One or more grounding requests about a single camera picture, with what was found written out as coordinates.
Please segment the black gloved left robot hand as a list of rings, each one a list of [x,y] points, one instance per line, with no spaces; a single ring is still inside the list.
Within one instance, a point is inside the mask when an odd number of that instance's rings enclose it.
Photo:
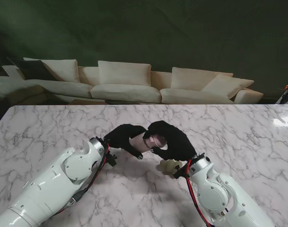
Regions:
[[[136,150],[131,144],[130,139],[146,132],[146,129],[139,125],[122,124],[104,136],[104,140],[108,142],[112,148],[121,148],[137,159],[142,160],[143,155]]]

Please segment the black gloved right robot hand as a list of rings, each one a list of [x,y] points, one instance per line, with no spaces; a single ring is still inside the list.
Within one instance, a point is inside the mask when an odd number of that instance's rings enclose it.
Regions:
[[[188,161],[197,154],[186,134],[165,121],[153,122],[148,126],[143,138],[147,139],[155,134],[160,135],[167,141],[167,150],[158,147],[153,148],[153,153],[164,160]]]

